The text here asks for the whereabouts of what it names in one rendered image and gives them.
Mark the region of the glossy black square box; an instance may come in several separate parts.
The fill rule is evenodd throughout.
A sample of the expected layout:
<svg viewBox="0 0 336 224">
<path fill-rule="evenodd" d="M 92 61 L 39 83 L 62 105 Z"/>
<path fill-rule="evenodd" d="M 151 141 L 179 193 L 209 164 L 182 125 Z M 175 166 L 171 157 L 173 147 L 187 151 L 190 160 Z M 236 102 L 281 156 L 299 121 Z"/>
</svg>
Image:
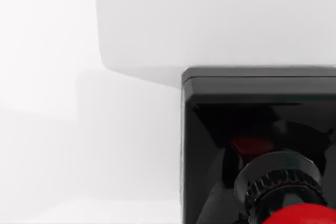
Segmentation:
<svg viewBox="0 0 336 224">
<path fill-rule="evenodd" d="M 333 150 L 336 67 L 192 67 L 182 75 L 182 224 L 248 224 L 233 183 L 278 150 Z"/>
</svg>

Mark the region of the red bottle with black cap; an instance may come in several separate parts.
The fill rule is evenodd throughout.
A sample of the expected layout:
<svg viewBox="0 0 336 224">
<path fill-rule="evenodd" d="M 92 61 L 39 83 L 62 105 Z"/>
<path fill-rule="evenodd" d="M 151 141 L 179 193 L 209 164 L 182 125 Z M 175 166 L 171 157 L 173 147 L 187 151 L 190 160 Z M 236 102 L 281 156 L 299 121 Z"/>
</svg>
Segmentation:
<svg viewBox="0 0 336 224">
<path fill-rule="evenodd" d="M 240 166 L 233 190 L 248 224 L 263 224 L 276 212 L 298 204 L 336 210 L 336 157 L 333 150 L 264 153 Z"/>
</svg>

